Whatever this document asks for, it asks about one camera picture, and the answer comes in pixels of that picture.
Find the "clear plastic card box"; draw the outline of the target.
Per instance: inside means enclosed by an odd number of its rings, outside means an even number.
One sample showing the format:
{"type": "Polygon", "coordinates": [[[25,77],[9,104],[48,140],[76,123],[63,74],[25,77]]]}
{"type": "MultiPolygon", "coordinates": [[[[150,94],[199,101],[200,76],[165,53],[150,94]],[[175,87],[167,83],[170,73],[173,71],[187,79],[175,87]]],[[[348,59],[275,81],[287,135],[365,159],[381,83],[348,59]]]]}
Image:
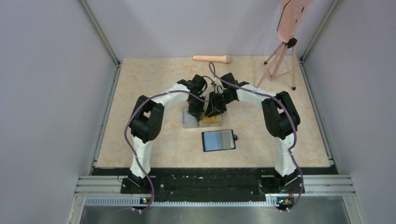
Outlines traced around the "clear plastic card box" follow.
{"type": "Polygon", "coordinates": [[[206,128],[206,127],[219,127],[222,126],[223,120],[222,116],[205,117],[202,113],[202,119],[198,120],[196,117],[188,113],[188,107],[182,108],[183,118],[182,125],[183,128],[206,128]]]}

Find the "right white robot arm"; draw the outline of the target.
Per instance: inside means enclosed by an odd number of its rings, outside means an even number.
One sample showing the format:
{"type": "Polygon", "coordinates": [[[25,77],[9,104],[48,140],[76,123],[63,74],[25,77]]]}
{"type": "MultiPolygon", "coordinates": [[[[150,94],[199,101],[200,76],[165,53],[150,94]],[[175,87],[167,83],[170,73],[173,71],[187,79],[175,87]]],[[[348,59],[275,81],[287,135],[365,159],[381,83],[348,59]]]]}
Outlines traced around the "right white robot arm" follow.
{"type": "Polygon", "coordinates": [[[236,100],[262,109],[266,129],[275,140],[274,187],[279,192],[287,192],[299,174],[293,150],[297,143],[297,126],[301,122],[289,93],[270,93],[248,82],[239,83],[232,73],[223,75],[220,80],[223,91],[210,93],[205,116],[223,114],[227,104],[236,100]]]}

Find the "black card holder wallet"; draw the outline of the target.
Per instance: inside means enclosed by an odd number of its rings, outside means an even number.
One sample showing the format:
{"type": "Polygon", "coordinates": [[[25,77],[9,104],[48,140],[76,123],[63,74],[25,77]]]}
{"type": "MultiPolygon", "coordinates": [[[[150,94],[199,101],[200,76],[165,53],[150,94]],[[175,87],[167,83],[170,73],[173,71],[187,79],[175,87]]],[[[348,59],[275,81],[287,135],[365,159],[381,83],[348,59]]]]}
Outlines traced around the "black card holder wallet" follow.
{"type": "Polygon", "coordinates": [[[232,129],[202,132],[201,137],[204,152],[234,150],[238,140],[232,129]]]}

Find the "gold credit card stack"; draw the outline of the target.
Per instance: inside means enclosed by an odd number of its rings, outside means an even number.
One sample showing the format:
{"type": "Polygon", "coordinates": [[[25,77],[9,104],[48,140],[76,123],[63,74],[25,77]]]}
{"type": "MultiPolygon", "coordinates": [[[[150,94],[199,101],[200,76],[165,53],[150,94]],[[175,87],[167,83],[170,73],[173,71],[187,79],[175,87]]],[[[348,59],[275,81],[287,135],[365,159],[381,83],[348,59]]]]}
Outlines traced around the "gold credit card stack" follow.
{"type": "Polygon", "coordinates": [[[215,125],[221,125],[222,124],[222,116],[217,115],[217,116],[212,116],[212,117],[203,117],[202,120],[200,121],[201,126],[215,126],[215,125]]]}

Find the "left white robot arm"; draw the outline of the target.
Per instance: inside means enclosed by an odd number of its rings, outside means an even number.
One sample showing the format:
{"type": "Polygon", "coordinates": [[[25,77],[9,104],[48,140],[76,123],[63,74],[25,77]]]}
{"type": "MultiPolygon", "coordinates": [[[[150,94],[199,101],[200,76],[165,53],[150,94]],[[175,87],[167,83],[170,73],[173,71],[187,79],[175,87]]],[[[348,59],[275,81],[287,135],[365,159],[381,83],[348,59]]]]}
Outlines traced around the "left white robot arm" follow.
{"type": "Polygon", "coordinates": [[[188,113],[196,121],[201,121],[207,87],[206,80],[200,75],[195,75],[192,80],[179,80],[162,93],[151,97],[142,95],[138,98],[126,125],[133,137],[133,140],[127,143],[134,154],[128,178],[137,192],[144,193],[149,189],[151,148],[153,140],[161,131],[164,113],[186,101],[189,105],[188,113]]]}

